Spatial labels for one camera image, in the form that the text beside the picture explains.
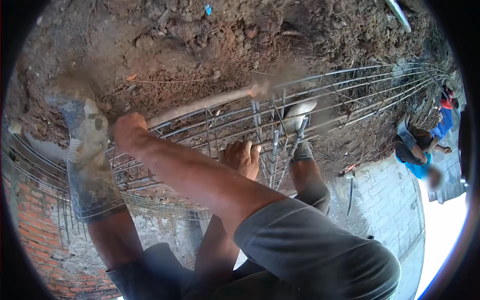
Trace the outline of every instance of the blue shirt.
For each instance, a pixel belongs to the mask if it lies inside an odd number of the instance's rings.
[[[422,179],[422,178],[425,178],[427,176],[428,164],[432,162],[432,154],[431,153],[428,154],[428,153],[424,152],[423,154],[425,154],[425,156],[427,157],[427,163],[423,166],[403,162],[397,156],[395,156],[395,157],[398,159],[399,162],[401,162],[402,164],[407,166],[407,168],[410,171],[412,171],[412,173],[413,173],[413,175],[415,175],[415,177],[417,177],[418,179]]]
[[[441,108],[440,113],[443,116],[444,123],[438,123],[437,127],[430,130],[430,133],[432,134],[432,136],[438,135],[440,140],[442,140],[446,136],[448,131],[453,127],[453,119],[451,109]]]

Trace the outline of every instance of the red brick wall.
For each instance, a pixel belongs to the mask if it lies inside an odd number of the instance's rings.
[[[6,179],[4,182],[9,199],[12,184]],[[75,299],[112,299],[121,296],[105,269],[99,269],[95,275],[80,270],[67,271],[61,267],[62,261],[54,258],[54,252],[69,254],[68,250],[61,248],[59,227],[50,218],[52,208],[57,206],[56,198],[22,180],[13,192],[16,195],[20,240],[34,268],[55,296]]]

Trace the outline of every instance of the hand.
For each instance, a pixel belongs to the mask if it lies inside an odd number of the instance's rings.
[[[221,164],[236,170],[240,175],[255,180],[259,169],[258,160],[261,149],[260,145],[252,148],[252,142],[249,140],[236,141],[234,144],[229,143],[225,150],[218,153],[218,160]]]
[[[450,154],[450,153],[452,153],[452,149],[450,147],[444,147],[444,153],[445,154]]]
[[[139,136],[148,134],[145,118],[138,112],[134,112],[117,119],[112,127],[115,144],[127,154],[131,151]]]
[[[428,146],[428,149],[432,150],[435,146],[437,146],[439,140],[440,139],[438,138],[438,135],[435,135],[434,138],[432,139],[432,141],[430,142],[430,145]]]

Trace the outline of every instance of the dirt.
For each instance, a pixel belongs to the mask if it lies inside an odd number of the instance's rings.
[[[265,73],[292,78],[411,55],[438,62],[429,50],[434,24],[416,11],[405,11],[412,27],[406,34],[379,0],[53,1],[18,59],[8,116],[34,138],[68,147],[61,113],[44,101],[58,76],[88,81],[113,122],[130,111],[149,118]],[[423,100],[412,101],[420,108]],[[391,129],[404,110],[395,107],[315,141],[319,164],[334,174],[388,156]],[[410,110],[425,116],[430,109]]]

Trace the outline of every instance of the blue plastic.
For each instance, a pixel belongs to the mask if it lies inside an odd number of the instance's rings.
[[[205,12],[207,13],[207,16],[212,14],[212,7],[210,4],[205,5]]]

